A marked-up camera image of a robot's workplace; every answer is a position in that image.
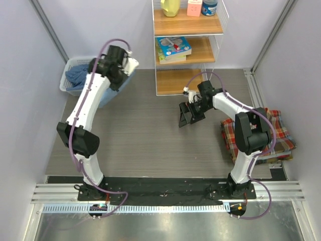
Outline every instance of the yellow bottle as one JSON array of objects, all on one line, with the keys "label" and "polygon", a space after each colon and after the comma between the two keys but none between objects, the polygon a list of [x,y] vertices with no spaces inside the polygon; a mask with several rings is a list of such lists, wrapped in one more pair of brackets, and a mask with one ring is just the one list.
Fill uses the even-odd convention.
[{"label": "yellow bottle", "polygon": [[181,0],[160,0],[161,7],[167,17],[175,17],[181,5]]}]

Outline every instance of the plaid cloth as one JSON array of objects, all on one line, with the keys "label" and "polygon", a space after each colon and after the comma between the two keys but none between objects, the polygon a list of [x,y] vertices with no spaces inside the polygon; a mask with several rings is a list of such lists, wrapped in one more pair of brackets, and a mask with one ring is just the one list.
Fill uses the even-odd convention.
[{"label": "plaid cloth", "polygon": [[[269,121],[272,123],[275,132],[276,132],[276,143],[274,149],[263,156],[271,156],[275,154],[280,154],[283,152],[292,151],[296,148],[296,143],[293,140],[293,138],[290,136],[288,130],[286,127],[284,127],[284,124],[282,122],[281,118],[281,112],[278,110],[269,110],[268,108],[265,108],[266,116],[269,119]],[[226,147],[231,153],[231,158],[233,163],[235,163],[238,149],[235,144],[235,135],[234,135],[234,122],[232,119],[226,119],[221,121],[221,127],[222,127],[222,136],[226,142]],[[265,151],[268,150],[271,147],[272,143],[270,143],[266,148]],[[286,155],[281,157],[273,157],[272,159],[275,160],[284,160],[285,159],[292,159],[292,155]],[[260,163],[266,163],[271,162],[271,160],[261,160],[258,161],[257,164]]]}]

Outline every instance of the pink box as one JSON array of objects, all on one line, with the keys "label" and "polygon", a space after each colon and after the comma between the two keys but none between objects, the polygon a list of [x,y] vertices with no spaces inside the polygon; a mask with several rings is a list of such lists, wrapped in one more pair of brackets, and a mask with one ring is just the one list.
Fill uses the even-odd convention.
[{"label": "pink box", "polygon": [[189,0],[187,5],[187,16],[199,17],[201,14],[203,0]]}]

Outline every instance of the book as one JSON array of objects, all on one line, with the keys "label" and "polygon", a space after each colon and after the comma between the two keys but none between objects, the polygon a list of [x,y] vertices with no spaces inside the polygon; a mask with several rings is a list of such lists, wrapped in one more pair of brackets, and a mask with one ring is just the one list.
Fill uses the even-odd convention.
[{"label": "book", "polygon": [[155,44],[156,44],[156,51],[157,51],[157,54],[158,54],[158,58],[159,58],[159,63],[160,64],[170,64],[170,63],[175,63],[175,62],[186,61],[186,55],[179,56],[179,57],[167,60],[165,58],[165,55],[162,52],[161,48],[159,47],[158,43],[155,42]]},{"label": "book", "polygon": [[[192,48],[185,37],[158,37],[156,39],[167,60],[177,58],[179,56],[189,55],[192,53]],[[173,44],[171,44],[170,42],[173,42],[179,48],[175,49]]]}]

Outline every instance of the blue jar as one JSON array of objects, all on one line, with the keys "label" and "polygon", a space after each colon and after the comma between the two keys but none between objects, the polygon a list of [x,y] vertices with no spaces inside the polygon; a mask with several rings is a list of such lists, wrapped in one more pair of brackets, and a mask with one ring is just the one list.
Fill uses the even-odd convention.
[{"label": "blue jar", "polygon": [[203,0],[202,14],[205,16],[213,16],[216,13],[218,0]]}]

